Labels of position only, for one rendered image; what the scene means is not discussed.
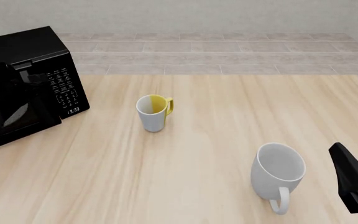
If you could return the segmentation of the black microwave oven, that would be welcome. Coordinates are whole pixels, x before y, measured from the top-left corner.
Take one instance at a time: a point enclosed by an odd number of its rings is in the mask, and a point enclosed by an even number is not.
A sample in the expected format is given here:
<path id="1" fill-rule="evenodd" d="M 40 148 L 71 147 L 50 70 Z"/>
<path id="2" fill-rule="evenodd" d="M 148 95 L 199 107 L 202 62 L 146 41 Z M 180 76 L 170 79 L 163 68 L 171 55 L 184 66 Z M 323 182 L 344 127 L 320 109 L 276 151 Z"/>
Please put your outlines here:
<path id="1" fill-rule="evenodd" d="M 0 63 L 46 74 L 62 121 L 90 108 L 71 53 L 51 27 L 1 35 Z"/>

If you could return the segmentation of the black glass microwave door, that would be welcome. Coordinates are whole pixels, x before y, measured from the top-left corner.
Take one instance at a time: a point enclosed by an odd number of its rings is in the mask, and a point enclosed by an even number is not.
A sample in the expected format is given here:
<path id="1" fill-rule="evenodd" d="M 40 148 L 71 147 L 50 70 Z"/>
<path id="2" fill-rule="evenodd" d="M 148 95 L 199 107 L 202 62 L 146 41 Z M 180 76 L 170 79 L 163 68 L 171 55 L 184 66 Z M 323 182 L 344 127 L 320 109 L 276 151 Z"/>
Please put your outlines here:
<path id="1" fill-rule="evenodd" d="M 46 74 L 0 63 L 0 146 L 61 122 Z"/>

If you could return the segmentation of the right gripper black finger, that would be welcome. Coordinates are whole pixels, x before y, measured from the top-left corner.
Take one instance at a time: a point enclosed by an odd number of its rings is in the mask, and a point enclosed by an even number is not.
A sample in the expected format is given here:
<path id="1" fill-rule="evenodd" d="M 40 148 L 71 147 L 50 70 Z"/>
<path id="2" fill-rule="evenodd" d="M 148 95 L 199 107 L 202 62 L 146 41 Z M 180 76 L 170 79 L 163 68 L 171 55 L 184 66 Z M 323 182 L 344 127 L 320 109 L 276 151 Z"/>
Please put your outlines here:
<path id="1" fill-rule="evenodd" d="M 358 160 L 339 142 L 329 148 L 329 154 L 336 171 L 339 194 L 358 194 Z"/>

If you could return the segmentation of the white and yellow mug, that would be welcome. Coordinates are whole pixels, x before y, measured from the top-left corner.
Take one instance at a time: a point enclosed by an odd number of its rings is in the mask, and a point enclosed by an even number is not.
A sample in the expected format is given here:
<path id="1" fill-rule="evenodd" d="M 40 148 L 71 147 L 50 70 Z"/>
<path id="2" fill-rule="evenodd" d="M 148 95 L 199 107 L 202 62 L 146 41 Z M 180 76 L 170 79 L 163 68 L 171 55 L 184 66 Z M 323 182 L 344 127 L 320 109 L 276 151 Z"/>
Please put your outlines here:
<path id="1" fill-rule="evenodd" d="M 145 130 L 159 132 L 165 127 L 166 117 L 174 109 L 173 98 L 160 95 L 146 95 L 139 98 L 136 110 Z"/>

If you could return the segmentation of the plain white mug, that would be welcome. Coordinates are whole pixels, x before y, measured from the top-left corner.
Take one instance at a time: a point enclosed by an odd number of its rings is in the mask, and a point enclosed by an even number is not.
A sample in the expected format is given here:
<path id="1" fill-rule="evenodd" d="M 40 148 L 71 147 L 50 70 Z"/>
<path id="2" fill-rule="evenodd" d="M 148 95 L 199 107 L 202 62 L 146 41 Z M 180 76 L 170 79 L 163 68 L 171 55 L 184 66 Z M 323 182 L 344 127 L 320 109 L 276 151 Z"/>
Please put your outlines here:
<path id="1" fill-rule="evenodd" d="M 266 143 L 259 147 L 250 172 L 254 192 L 269 201 L 278 215 L 287 213 L 290 194 L 306 173 L 301 155 L 281 143 Z"/>

